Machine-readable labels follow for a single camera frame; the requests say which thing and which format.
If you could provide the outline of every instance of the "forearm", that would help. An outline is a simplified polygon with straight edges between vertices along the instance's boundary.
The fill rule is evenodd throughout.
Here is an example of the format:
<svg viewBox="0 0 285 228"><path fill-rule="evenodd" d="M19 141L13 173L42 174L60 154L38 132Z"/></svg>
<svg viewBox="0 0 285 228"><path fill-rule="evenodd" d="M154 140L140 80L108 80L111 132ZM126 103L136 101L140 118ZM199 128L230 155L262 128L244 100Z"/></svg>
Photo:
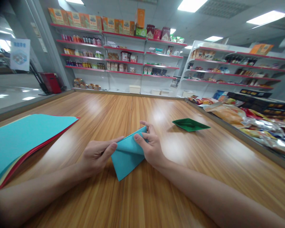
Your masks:
<svg viewBox="0 0 285 228"><path fill-rule="evenodd" d="M285 227L285 220L235 189L171 161L157 167L220 227Z"/></svg>
<svg viewBox="0 0 285 228"><path fill-rule="evenodd" d="M79 166L71 165L54 173L0 191L0 225L17 227L57 197L83 181Z"/></svg>

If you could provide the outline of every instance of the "green box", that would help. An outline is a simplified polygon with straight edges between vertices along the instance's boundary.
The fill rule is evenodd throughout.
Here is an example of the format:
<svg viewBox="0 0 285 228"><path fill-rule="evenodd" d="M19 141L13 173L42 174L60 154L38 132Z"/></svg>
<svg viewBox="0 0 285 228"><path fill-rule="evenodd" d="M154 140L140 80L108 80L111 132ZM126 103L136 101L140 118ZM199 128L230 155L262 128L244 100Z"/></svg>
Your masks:
<svg viewBox="0 0 285 228"><path fill-rule="evenodd" d="M136 28L134 36L147 37L147 30L143 28Z"/></svg>
<svg viewBox="0 0 285 228"><path fill-rule="evenodd" d="M182 128L188 132L210 128L207 125L204 125L202 123L199 123L199 122L194 121L194 120L189 119L189 118L175 120L175 121L172 121L172 123L174 123L176 126Z"/></svg>

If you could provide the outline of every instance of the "green paper boat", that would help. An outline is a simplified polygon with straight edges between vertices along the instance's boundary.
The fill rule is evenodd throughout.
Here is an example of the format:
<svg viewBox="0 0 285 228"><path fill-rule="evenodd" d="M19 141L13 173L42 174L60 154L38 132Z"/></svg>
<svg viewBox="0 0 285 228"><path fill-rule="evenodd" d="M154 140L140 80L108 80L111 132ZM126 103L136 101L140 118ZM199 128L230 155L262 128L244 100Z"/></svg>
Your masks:
<svg viewBox="0 0 285 228"><path fill-rule="evenodd" d="M182 128L188 132L210 128L207 125L204 125L202 123L199 123L199 122L194 121L194 120L189 119L189 118L175 120L175 121L172 121L172 123L174 123L176 126Z"/></svg>

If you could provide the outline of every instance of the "poster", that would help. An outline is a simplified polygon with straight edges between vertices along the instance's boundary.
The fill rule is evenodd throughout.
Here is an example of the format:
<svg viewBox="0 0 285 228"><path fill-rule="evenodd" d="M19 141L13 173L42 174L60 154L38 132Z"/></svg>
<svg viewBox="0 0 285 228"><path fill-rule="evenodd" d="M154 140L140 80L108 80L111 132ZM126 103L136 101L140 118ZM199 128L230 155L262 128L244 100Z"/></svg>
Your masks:
<svg viewBox="0 0 285 228"><path fill-rule="evenodd" d="M12 70L29 71L30 44L29 39L11 39L10 68Z"/></svg>

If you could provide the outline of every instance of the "wood grain surface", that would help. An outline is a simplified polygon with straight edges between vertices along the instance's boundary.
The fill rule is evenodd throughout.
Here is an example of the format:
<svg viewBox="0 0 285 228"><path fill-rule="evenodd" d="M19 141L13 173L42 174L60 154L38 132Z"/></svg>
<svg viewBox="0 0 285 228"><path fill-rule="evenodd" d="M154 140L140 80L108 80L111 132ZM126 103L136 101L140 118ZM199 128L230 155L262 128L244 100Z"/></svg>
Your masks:
<svg viewBox="0 0 285 228"><path fill-rule="evenodd" d="M153 123L165 156L211 176L285 219L285 170L184 101L75 92L0 122L29 114L76 116L60 138L29 157L7 187L80 160L90 140L109 140ZM210 129L185 132L172 121L192 118ZM103 172L74 187L25 227L216 227L145 160L118 182L111 159Z"/></svg>

